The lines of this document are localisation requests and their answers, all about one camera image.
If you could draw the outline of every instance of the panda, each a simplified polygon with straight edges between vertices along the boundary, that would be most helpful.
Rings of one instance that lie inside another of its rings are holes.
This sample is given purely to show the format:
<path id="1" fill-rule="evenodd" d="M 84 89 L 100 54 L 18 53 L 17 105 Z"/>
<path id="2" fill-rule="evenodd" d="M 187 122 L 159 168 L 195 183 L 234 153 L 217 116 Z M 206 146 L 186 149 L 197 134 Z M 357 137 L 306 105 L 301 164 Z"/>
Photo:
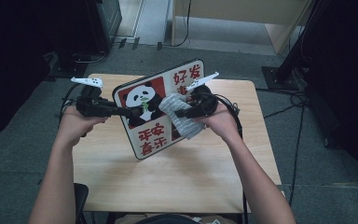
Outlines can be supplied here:
<path id="1" fill-rule="evenodd" d="M 140 116 L 129 118 L 130 126 L 140 126 L 146 122 L 159 118 L 163 112 L 158 108 L 162 98 L 152 87 L 151 82 L 146 82 L 144 85 L 135 87 L 128 94 L 123 95 L 126 102 L 126 107 L 137 108 Z"/>

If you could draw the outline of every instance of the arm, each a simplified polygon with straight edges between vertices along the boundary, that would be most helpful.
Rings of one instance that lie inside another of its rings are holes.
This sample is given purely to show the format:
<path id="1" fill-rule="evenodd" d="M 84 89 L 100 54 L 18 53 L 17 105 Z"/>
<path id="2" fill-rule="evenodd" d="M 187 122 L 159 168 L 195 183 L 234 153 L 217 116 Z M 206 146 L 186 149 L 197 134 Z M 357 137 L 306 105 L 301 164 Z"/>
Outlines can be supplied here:
<path id="1" fill-rule="evenodd" d="M 257 223 L 296 223 L 288 202 L 243 143 L 226 107 L 219 104 L 213 116 L 195 121 L 205 123 L 227 143 Z"/>
<path id="2" fill-rule="evenodd" d="M 105 120 L 84 118 L 73 106 L 65 110 L 29 223 L 76 222 L 72 149 L 80 136 Z"/>

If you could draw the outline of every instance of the black chair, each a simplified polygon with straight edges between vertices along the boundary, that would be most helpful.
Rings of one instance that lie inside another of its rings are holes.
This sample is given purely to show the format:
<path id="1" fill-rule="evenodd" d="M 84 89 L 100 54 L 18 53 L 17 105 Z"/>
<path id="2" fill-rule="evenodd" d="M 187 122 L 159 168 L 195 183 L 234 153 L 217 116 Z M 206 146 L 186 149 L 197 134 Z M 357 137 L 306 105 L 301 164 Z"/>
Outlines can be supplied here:
<path id="1" fill-rule="evenodd" d="M 87 224 L 83 214 L 84 204 L 89 195 L 89 188 L 86 185 L 75 183 L 75 200 L 76 200 L 76 224 Z"/>

